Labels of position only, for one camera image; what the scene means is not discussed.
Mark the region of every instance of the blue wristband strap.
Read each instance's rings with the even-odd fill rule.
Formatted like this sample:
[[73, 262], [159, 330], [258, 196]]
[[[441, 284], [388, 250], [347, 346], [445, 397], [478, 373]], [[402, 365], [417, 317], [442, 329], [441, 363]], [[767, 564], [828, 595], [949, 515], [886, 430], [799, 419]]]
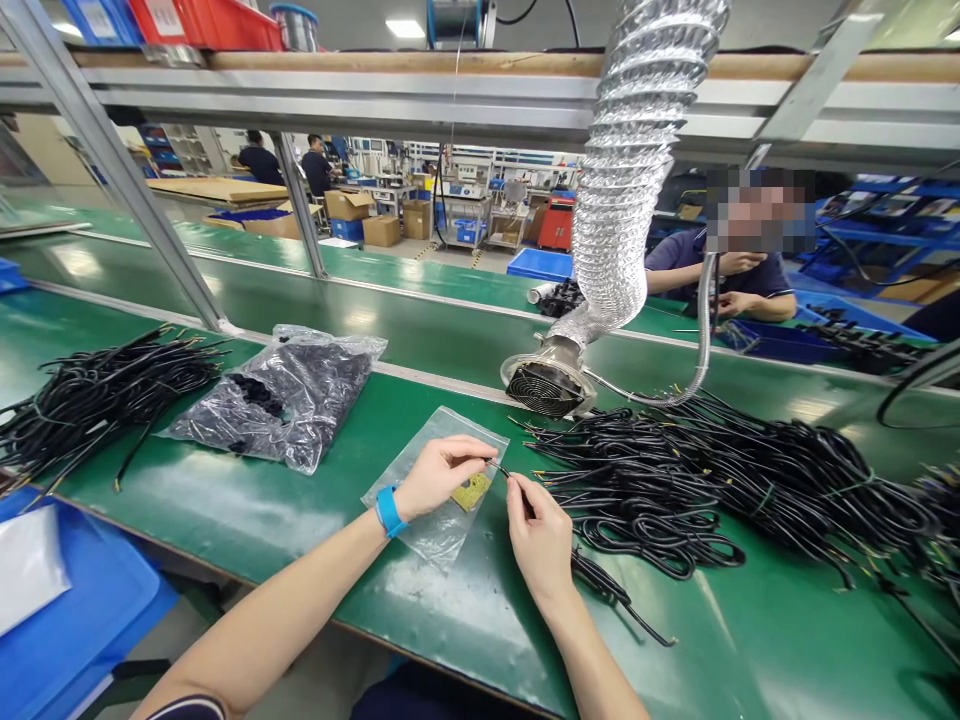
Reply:
[[397, 512], [397, 504], [393, 500], [395, 485], [383, 488], [377, 493], [377, 517], [380, 518], [380, 524], [387, 531], [387, 537], [391, 540], [407, 529], [407, 524], [400, 519], [400, 513]]

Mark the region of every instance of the small label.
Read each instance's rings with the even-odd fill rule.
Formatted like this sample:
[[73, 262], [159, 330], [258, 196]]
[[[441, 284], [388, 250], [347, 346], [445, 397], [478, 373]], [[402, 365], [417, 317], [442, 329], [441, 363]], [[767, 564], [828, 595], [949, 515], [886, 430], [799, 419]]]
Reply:
[[90, 26], [90, 32], [104, 40], [117, 37], [116, 28], [110, 22], [110, 16], [103, 9], [103, 5], [98, 2], [82, 2], [79, 5], [80, 12]]
[[157, 34], [165, 37], [182, 36], [183, 25], [173, 0], [147, 0], [147, 9], [157, 28]]

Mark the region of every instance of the ceiling light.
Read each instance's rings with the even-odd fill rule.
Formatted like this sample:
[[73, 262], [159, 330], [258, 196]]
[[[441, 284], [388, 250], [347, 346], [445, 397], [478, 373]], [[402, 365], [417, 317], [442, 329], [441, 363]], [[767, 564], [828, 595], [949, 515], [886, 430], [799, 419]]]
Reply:
[[66, 35], [76, 35], [77, 37], [83, 37], [83, 33], [77, 30], [76, 25], [71, 25], [70, 23], [54, 23], [54, 30], [59, 30]]
[[387, 27], [400, 38], [424, 37], [423, 28], [416, 20], [387, 20]]

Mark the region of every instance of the clear plastic bag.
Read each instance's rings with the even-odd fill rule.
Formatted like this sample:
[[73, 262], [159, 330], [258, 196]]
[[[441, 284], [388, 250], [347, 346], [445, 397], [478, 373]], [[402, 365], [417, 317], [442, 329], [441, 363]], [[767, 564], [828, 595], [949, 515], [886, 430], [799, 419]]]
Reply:
[[[496, 433], [492, 433], [476, 423], [470, 422], [462, 415], [458, 415], [446, 407], [439, 407], [430, 416], [430, 419], [400, 451], [393, 462], [383, 471], [380, 478], [367, 490], [361, 498], [368, 508], [377, 504], [377, 493], [388, 485], [400, 485], [413, 467], [417, 456], [423, 450], [428, 440], [445, 438], [451, 435], [472, 435], [485, 443], [497, 448], [497, 457], [502, 458], [510, 445], [510, 441]], [[487, 467], [486, 475], [496, 481], [496, 469]], [[469, 512], [464, 512], [453, 500], [447, 500], [432, 513], [417, 518], [410, 527], [397, 537], [411, 550], [420, 555], [443, 572], [449, 572], [460, 554], [464, 540], [473, 521], [480, 511], [480, 506], [486, 497], [480, 498]]]
[[158, 435], [312, 475], [386, 347], [382, 338], [277, 325], [273, 342]]
[[45, 505], [0, 523], [0, 635], [70, 589], [57, 509]]

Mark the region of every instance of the fan grille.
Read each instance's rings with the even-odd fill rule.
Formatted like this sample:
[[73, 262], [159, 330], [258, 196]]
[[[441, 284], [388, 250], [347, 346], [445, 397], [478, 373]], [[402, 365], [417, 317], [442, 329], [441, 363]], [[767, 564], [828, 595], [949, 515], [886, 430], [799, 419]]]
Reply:
[[517, 368], [507, 385], [507, 395], [534, 412], [563, 417], [582, 402], [582, 388], [569, 376], [547, 365]]

